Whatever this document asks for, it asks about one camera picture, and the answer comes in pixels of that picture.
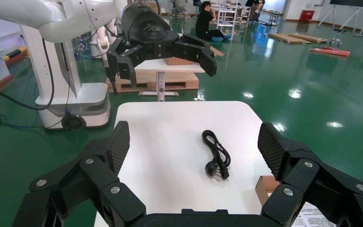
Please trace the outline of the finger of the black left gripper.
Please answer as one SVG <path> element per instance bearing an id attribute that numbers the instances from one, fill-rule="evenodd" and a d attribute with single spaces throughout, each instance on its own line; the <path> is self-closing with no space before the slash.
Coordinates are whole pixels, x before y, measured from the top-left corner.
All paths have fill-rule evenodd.
<path id="1" fill-rule="evenodd" d="M 106 75 L 113 87 L 115 87 L 115 77 L 130 81 L 131 87 L 137 87 L 135 67 L 144 60 L 142 54 L 144 46 L 139 44 L 131 46 L 128 41 L 117 38 L 110 46 L 107 55 L 108 68 Z"/>
<path id="2" fill-rule="evenodd" d="M 208 41 L 194 35 L 183 34 L 178 40 L 173 41 L 173 57 L 198 63 L 206 74 L 214 77 L 217 71 L 217 62 L 210 47 Z"/>

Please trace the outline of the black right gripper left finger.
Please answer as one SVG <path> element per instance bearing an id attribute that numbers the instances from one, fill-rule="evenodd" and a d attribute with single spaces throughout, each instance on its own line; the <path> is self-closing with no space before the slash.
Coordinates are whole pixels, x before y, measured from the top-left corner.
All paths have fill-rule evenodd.
<path id="1" fill-rule="evenodd" d="M 73 160 L 33 180 L 13 226 L 61 227 L 85 201 L 107 225 L 131 226 L 146 207 L 118 177 L 129 148 L 129 124 L 120 121 L 110 136 L 90 140 Z"/>

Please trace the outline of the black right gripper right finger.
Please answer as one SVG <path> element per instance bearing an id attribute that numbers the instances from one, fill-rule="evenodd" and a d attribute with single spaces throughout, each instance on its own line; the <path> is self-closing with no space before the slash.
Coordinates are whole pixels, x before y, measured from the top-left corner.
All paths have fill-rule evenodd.
<path id="1" fill-rule="evenodd" d="M 289 227 L 310 203 L 337 227 L 363 227 L 363 181 L 324 163 L 269 122 L 260 126 L 258 149 L 279 182 L 262 206 L 263 216 Z"/>

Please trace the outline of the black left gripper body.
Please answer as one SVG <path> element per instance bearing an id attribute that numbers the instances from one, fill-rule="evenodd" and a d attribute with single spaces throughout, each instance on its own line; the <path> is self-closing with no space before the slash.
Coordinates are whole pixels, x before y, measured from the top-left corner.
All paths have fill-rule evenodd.
<path id="1" fill-rule="evenodd" d="M 127 6 L 121 24 L 128 42 L 138 49 L 142 59 L 173 57 L 179 35 L 151 7 L 136 3 Z"/>

